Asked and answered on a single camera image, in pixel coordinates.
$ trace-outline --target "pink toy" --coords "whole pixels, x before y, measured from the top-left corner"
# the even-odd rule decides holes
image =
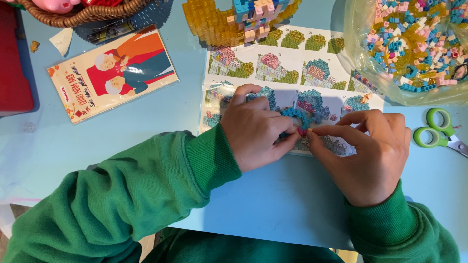
[[[68,13],[74,5],[81,3],[80,0],[33,0],[33,2],[44,11],[57,14]]]

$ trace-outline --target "plastic bag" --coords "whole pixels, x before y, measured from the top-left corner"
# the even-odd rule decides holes
[[[353,66],[383,94],[404,106],[466,105],[468,81],[439,87],[437,92],[408,92],[401,90],[375,61],[361,43],[370,31],[375,19],[376,0],[347,0],[344,13],[344,45]],[[465,50],[468,50],[468,29],[451,26],[450,15],[439,24],[452,29]]]

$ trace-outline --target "blue table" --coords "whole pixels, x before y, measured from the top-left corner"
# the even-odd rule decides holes
[[[0,200],[34,205],[60,184],[70,171],[84,169],[160,132],[190,130],[196,134],[206,49],[185,22],[182,1],[170,1],[161,34],[181,83],[73,126],[44,69],[63,59],[49,42],[60,29],[45,26],[22,12],[28,45],[22,47],[25,74],[38,94],[36,111],[0,118]],[[218,4],[230,8],[230,0]],[[304,1],[292,25],[343,31],[344,0]],[[149,19],[158,19],[156,15]],[[74,34],[67,57],[93,45]],[[468,142],[468,108],[446,107]],[[428,107],[386,107],[406,116],[407,126],[424,125]],[[25,133],[33,122],[36,130]],[[468,260],[468,160],[455,151],[424,149],[414,143],[403,172],[403,191],[427,205],[455,237]],[[287,155],[245,173],[212,192],[210,204],[173,226],[274,241],[352,249],[346,228],[343,195],[314,158]]]

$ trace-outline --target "brown basket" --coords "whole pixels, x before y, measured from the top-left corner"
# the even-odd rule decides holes
[[[31,0],[16,0],[18,4],[40,22],[56,28],[72,28],[89,22],[104,21],[115,18],[126,18],[134,15],[147,6],[151,0],[124,0],[123,5],[116,7],[90,6],[82,8],[76,5],[66,14],[53,14],[38,8]]]

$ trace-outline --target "illustrated elderly couple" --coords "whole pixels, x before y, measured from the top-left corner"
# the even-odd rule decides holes
[[[95,65],[87,70],[96,95],[133,96],[174,73],[154,29],[146,28],[116,49],[96,56]]]

